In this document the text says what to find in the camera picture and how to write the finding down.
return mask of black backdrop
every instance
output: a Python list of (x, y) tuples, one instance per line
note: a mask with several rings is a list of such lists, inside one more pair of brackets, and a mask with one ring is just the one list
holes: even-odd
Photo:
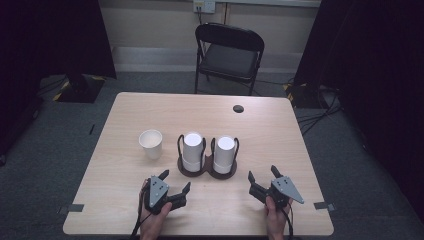
[(0, 33), (0, 154), (39, 101), (42, 78), (69, 71), (116, 78), (97, 0), (1, 1)]
[(322, 0), (294, 81), (340, 89), (366, 146), (422, 222), (423, 29), (419, 0)]

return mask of gray carpet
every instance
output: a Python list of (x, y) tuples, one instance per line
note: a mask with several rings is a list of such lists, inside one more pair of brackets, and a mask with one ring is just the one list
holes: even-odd
[[(281, 84), (292, 77), (294, 74), (259, 74), (258, 80), (265, 82), (257, 82), (256, 94), (285, 97)], [(60, 77), (45, 79), (42, 84), (57, 79)], [(119, 92), (192, 93), (193, 79), (193, 72), (118, 73), (118, 80), (106, 81), (93, 104), (53, 102), (58, 88), (43, 94), (45, 102), (38, 118), (0, 168), (0, 239), (119, 239), (67, 236), (62, 231), (66, 216), (57, 211), (72, 203)], [(248, 92), (245, 86), (218, 79), (202, 80), (199, 88), (210, 94)], [(329, 102), (332, 94), (325, 97)], [(323, 110), (295, 109), (295, 113), (304, 119)], [(342, 111), (323, 118), (304, 136), (324, 199), (337, 210), (330, 213), (333, 235), (302, 239), (424, 239), (424, 227), (408, 201), (364, 151), (358, 136)]]

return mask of chair backrest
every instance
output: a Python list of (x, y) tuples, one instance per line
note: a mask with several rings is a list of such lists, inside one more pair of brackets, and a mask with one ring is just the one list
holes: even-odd
[(263, 39), (254, 31), (220, 23), (199, 25), (195, 34), (199, 48), (200, 41), (261, 53), (265, 47)]

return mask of white cup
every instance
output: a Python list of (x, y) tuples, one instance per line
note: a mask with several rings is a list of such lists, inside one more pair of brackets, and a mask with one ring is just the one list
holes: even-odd
[(183, 144), (183, 166), (187, 171), (197, 172), (201, 169), (200, 159), (202, 158), (203, 165), (205, 164), (203, 137), (197, 132), (189, 132), (184, 136)]
[(150, 159), (158, 159), (162, 155), (162, 134), (158, 130), (144, 131), (138, 138), (144, 152)]
[(236, 152), (235, 139), (230, 136), (221, 136), (215, 143), (213, 169), (221, 174), (230, 172)]

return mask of hand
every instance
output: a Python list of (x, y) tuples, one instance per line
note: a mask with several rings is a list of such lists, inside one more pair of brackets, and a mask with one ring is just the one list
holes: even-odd
[[(147, 181), (144, 180), (143, 188), (146, 185)], [(166, 203), (160, 213), (158, 215), (153, 215), (149, 211), (146, 210), (144, 207), (144, 200), (140, 199), (142, 203), (142, 212), (140, 221), (144, 222), (140, 226), (140, 240), (153, 240), (156, 239), (160, 231), (162, 230), (163, 222), (165, 221), (166, 216), (168, 216), (168, 213), (171, 211), (172, 203), (168, 202)]]
[[(284, 208), (287, 216), (290, 212), (290, 206)], [(286, 217), (284, 214), (275, 208), (275, 202), (272, 197), (266, 197), (265, 205), (266, 214), (266, 231), (270, 240), (283, 240), (284, 239), (284, 227), (286, 226)]]

